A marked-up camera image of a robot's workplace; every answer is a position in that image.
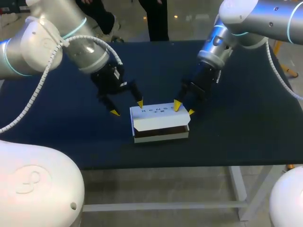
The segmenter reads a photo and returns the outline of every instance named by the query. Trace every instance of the yellow fingertip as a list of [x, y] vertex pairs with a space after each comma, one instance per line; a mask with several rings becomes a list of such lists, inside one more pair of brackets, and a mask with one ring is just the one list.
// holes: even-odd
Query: yellow fingertip
[[140, 106], [140, 108], [142, 109], [143, 108], [143, 99], [139, 102], [137, 102], [137, 104]]
[[180, 106], [182, 105], [181, 102], [179, 102], [178, 100], [174, 99], [174, 111], [178, 111]]
[[195, 112], [194, 110], [190, 109], [189, 112], [188, 112], [188, 114], [192, 115], [194, 112]]
[[114, 115], [120, 116], [120, 114], [118, 114], [118, 112], [116, 110], [112, 110], [111, 113]]

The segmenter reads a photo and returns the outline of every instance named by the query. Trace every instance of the person's leg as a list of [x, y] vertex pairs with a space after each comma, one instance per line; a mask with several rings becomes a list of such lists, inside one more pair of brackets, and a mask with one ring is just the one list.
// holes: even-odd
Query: person's leg
[[162, 4], [157, 0], [139, 0], [139, 2], [147, 14], [150, 40], [169, 41], [167, 0], [162, 0]]
[[76, 3], [83, 13], [98, 23], [104, 34], [107, 35], [112, 31], [115, 17], [112, 13], [105, 10], [102, 0], [93, 0], [91, 4], [85, 4], [81, 0], [76, 0]]

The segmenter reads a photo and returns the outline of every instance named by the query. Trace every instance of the black tablecloth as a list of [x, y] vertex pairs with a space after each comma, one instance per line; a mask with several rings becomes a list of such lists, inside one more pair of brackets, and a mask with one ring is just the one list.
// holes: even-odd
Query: black tablecloth
[[[125, 78], [136, 79], [145, 105], [173, 101], [202, 45], [112, 44], [125, 65]], [[38, 81], [4, 82], [1, 126], [23, 110]], [[29, 113], [0, 139], [60, 150], [81, 169], [303, 163], [303, 113], [272, 72], [264, 46], [235, 50], [211, 97], [192, 117], [189, 139], [134, 144], [131, 95], [114, 97], [121, 111], [116, 117], [98, 103], [96, 93], [89, 76], [65, 57]]]

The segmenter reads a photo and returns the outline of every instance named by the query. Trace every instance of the white table frame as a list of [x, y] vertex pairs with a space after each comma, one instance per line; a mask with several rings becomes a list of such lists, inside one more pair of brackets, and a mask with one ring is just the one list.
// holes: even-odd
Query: white table frame
[[240, 221], [249, 221], [281, 177], [284, 168], [285, 165], [264, 166], [251, 191], [247, 194], [240, 167], [230, 166], [236, 201], [93, 204], [84, 205], [83, 212], [238, 208]]

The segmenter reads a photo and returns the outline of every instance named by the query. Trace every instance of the concrete floor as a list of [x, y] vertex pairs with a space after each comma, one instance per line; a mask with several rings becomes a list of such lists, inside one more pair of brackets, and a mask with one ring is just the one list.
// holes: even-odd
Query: concrete floor
[[[222, 0], [168, 0], [171, 40], [205, 39], [213, 27]], [[104, 0], [122, 24], [118, 35], [128, 42], [149, 41], [146, 16], [138, 0]], [[23, 25], [21, 19], [4, 27], [1, 38], [12, 37]], [[278, 55], [281, 63], [299, 72], [290, 78], [295, 92], [303, 96], [303, 47], [283, 44]], [[242, 167], [247, 189], [256, 180], [261, 166]], [[225, 201], [234, 199], [227, 168], [161, 168], [83, 171], [86, 204], [166, 201]], [[253, 220], [241, 223], [235, 209], [121, 211], [84, 213], [83, 227], [269, 227], [268, 198]]]

